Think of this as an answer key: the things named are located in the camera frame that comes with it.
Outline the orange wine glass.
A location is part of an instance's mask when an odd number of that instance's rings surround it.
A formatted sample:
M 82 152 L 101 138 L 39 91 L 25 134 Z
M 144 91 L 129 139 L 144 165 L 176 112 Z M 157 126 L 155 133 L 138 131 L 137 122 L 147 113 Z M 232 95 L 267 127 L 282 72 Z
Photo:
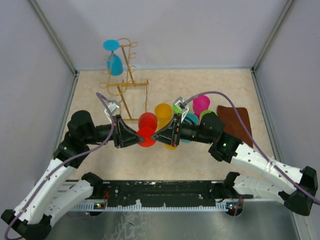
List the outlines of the orange wine glass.
M 165 143 L 164 144 L 165 145 L 165 147 L 168 149 L 168 150 L 175 150 L 176 148 L 177 148 L 177 145 L 176 144 L 167 144 L 167 143 Z
M 160 130 L 171 121 L 173 110 L 169 104 L 160 103 L 155 107 L 154 113 L 158 121 L 157 129 Z

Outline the orange wine glass front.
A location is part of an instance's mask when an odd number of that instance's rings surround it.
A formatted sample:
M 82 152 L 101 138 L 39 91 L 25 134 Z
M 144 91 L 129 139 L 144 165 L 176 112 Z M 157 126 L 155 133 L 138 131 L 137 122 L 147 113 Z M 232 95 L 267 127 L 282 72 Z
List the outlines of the orange wine glass front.
M 160 103 L 155 107 L 154 113 L 158 121 L 157 129 L 160 130 L 171 121 L 173 110 L 169 104 Z

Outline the red wine glass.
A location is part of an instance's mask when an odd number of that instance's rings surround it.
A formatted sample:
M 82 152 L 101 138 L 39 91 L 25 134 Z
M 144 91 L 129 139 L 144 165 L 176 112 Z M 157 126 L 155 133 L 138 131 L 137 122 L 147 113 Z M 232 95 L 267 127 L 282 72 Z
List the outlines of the red wine glass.
M 141 147 L 151 147 L 156 141 L 152 139 L 153 134 L 158 127 L 158 119 L 155 114 L 151 112 L 143 113 L 138 120 L 137 135 L 143 138 L 143 142 L 140 142 Z

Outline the green wine glass front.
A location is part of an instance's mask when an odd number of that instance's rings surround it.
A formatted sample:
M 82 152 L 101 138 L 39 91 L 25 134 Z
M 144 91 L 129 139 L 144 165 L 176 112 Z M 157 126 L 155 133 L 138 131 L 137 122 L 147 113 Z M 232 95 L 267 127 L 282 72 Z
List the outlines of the green wine glass front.
M 182 114 L 184 112 L 188 112 L 190 109 L 190 104 L 186 104 L 186 101 L 182 98 L 177 99 L 173 105 L 172 105 L 172 109 L 174 111 L 174 113 L 177 114 Z

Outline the green wine glass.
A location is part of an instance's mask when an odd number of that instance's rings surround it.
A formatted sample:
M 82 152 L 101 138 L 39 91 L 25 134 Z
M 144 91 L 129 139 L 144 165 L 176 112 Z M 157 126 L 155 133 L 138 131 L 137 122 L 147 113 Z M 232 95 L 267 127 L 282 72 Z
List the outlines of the green wine glass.
M 190 104 L 186 104 L 186 101 L 182 98 L 177 99 L 173 105 L 172 105 L 172 109 L 174 111 L 174 113 L 177 114 L 182 114 L 184 112 L 188 112 L 190 109 Z
M 211 113 L 214 113 L 215 115 L 217 115 L 217 113 L 214 112 L 214 111 L 212 111 L 212 110 L 209 110 L 209 109 L 204 110 L 204 111 L 200 114 L 200 116 L 199 116 L 199 121 L 201 121 L 202 118 L 203 118 L 205 115 L 211 114 Z

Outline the teal wine glass front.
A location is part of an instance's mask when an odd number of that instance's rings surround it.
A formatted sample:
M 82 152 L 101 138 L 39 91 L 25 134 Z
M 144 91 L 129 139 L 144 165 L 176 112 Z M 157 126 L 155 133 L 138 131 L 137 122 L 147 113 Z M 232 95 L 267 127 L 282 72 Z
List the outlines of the teal wine glass front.
M 199 124 L 199 119 L 194 113 L 188 113 L 184 118 L 183 123 L 192 126 L 197 126 Z

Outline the teal wine glass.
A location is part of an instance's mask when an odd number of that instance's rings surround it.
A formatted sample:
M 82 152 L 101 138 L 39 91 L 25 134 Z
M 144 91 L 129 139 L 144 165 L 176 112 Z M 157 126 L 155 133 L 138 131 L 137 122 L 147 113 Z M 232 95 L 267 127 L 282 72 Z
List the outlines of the teal wine glass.
M 115 51 L 120 48 L 120 43 L 117 40 L 109 39 L 103 43 L 105 50 L 110 52 L 110 56 L 107 57 L 106 66 L 111 76 L 120 76 L 123 72 L 123 63 Z
M 197 126 L 199 124 L 199 119 L 194 113 L 188 113 L 184 118 L 183 123 L 192 126 Z

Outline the pink wine glass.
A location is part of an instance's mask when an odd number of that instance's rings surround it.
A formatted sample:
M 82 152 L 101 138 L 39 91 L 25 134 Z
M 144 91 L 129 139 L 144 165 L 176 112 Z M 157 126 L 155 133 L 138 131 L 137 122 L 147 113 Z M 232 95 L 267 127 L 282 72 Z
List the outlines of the pink wine glass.
M 196 116 L 200 116 L 203 111 L 209 109 L 211 100 L 206 95 L 200 95 L 192 101 L 192 109 Z

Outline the gold wire glass rack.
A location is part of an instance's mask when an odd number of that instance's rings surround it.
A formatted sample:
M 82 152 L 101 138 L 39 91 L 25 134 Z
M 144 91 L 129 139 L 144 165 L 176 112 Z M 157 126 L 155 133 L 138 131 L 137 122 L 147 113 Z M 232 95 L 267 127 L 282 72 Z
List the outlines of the gold wire glass rack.
M 126 119 L 129 122 L 137 122 L 137 118 L 133 118 L 129 110 L 128 104 L 125 100 L 125 92 L 128 89 L 144 87 L 145 90 L 148 90 L 149 81 L 146 82 L 137 82 L 134 79 L 133 73 L 136 66 L 131 64 L 131 60 L 134 60 L 137 57 L 137 54 L 132 51 L 133 48 L 138 46 L 138 42 L 131 41 L 128 38 L 122 37 L 117 39 L 119 42 L 120 48 L 114 53 L 118 55 L 122 61 L 123 73 L 119 76 L 112 76 L 107 69 L 107 58 L 110 54 L 107 54 L 104 57 L 105 68 L 101 70 L 101 74 L 106 76 L 106 81 L 102 81 L 99 84 L 101 89 L 106 89 L 107 92 L 113 97 L 120 97 L 120 102 L 124 106 L 124 109 L 128 115 Z

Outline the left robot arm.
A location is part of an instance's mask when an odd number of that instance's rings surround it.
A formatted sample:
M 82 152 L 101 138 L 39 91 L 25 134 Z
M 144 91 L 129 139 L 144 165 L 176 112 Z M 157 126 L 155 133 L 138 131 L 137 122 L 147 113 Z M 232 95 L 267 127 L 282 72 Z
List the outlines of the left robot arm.
M 14 209 L 5 210 L 1 219 L 25 240 L 44 240 L 58 220 L 87 198 L 101 197 L 103 180 L 88 172 L 67 192 L 55 197 L 60 187 L 92 153 L 89 145 L 102 147 L 113 141 L 125 148 L 143 142 L 137 132 L 127 126 L 120 115 L 107 125 L 95 126 L 90 113 L 80 110 L 71 116 L 68 131 L 58 145 L 40 180 Z

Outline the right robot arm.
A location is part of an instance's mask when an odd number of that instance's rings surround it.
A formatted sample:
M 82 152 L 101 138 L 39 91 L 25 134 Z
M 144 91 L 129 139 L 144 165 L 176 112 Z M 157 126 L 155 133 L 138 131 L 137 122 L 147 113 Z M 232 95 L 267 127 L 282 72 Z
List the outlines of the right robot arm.
M 227 197 L 251 195 L 270 199 L 298 215 L 309 216 L 318 190 L 316 170 L 310 166 L 300 169 L 264 156 L 225 132 L 224 127 L 225 124 L 215 113 L 205 114 L 198 125 L 184 123 L 181 115 L 175 114 L 151 138 L 173 147 L 179 145 L 180 139 L 209 144 L 208 152 L 215 160 L 246 168 L 259 175 L 255 178 L 230 172 L 223 185 Z

